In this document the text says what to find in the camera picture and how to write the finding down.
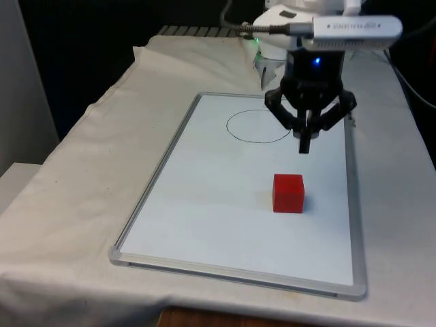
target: white fabric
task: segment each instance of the white fabric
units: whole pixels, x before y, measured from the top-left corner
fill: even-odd
[[[237,39],[155,37],[135,51],[135,64],[0,217],[2,326],[126,326],[127,318],[132,326],[168,305],[323,324],[434,325],[436,176],[392,69],[372,52],[344,69],[359,103],[365,300],[113,266],[109,249],[195,94],[260,93],[253,53]]]

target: cable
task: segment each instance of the cable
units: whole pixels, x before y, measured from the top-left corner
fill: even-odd
[[[313,36],[313,25],[307,23],[286,24],[286,25],[270,25],[270,26],[253,26],[253,25],[237,25],[228,22],[225,17],[229,9],[232,7],[233,0],[227,0],[225,7],[223,8],[219,22],[222,27],[229,29],[235,29],[239,33],[268,33],[268,34],[283,34],[288,36]]]
[[[431,102],[428,102],[427,100],[425,100],[425,98],[423,98],[421,96],[421,94],[419,94],[411,85],[410,83],[406,80],[406,78],[402,75],[402,73],[400,73],[399,69],[396,68],[396,66],[394,65],[394,63],[392,62],[392,59],[390,58],[390,55],[388,54],[388,51],[384,51],[384,54],[386,56],[386,58],[389,61],[389,64],[391,65],[391,67],[393,68],[395,74],[403,81],[403,83],[409,88],[409,90],[424,104],[426,104],[428,107],[430,107],[431,109],[436,110],[436,106],[434,104],[432,104]]]
[[[420,35],[421,33],[424,33],[425,31],[428,31],[429,29],[431,29],[432,27],[436,26],[436,16],[433,17],[432,19],[430,19],[425,25],[423,25],[422,27],[420,27],[419,29],[416,29],[415,31],[412,31],[410,33],[407,33],[405,35],[403,35],[399,41],[404,41],[404,40],[408,40],[412,37],[415,37],[417,35]]]

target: red block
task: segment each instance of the red block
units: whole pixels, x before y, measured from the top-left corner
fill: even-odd
[[[302,213],[305,186],[301,175],[274,175],[272,207],[275,213]]]

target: black cable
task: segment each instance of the black cable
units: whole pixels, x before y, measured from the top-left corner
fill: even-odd
[[[432,27],[435,27],[435,26],[436,26],[436,16],[433,17],[432,19],[430,19],[425,25],[423,25],[419,29],[416,29],[415,31],[412,31],[410,33],[403,35],[399,41],[402,42],[402,41],[408,40],[410,38],[413,38],[417,35],[420,35],[421,33],[428,31],[429,29],[431,29]]]
[[[291,35],[291,25],[270,25],[270,26],[253,26],[253,25],[237,25],[232,24],[228,22],[225,17],[227,16],[227,13],[229,9],[232,7],[233,0],[227,0],[227,3],[223,10],[221,11],[221,15],[219,18],[219,22],[221,23],[222,27],[227,27],[229,29],[234,29],[239,33],[268,33],[268,34],[284,34],[284,35]],[[299,31],[300,33],[303,33],[305,35],[303,36],[311,36],[313,34],[311,27],[308,26],[301,26],[297,27],[296,29],[303,28],[302,31]]]
[[[395,74],[398,76],[398,78],[401,80],[401,82],[403,82],[405,84],[405,86],[426,106],[428,106],[429,108],[436,110],[436,106],[434,104],[432,104],[431,102],[425,100],[425,98],[423,98],[421,96],[421,94],[419,94],[417,92],[417,90],[415,90],[410,83],[406,80],[406,78],[404,77],[404,75],[402,75],[402,73],[399,71],[399,69],[395,66],[395,64],[392,62],[392,59],[390,58],[390,55],[388,54],[388,51],[384,51],[384,55],[386,56],[390,66],[393,68]]]

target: black marker circle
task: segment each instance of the black marker circle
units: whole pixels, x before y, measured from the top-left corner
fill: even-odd
[[[237,140],[256,144],[280,141],[291,132],[284,128],[269,110],[261,109],[234,114],[225,124],[225,128]]]

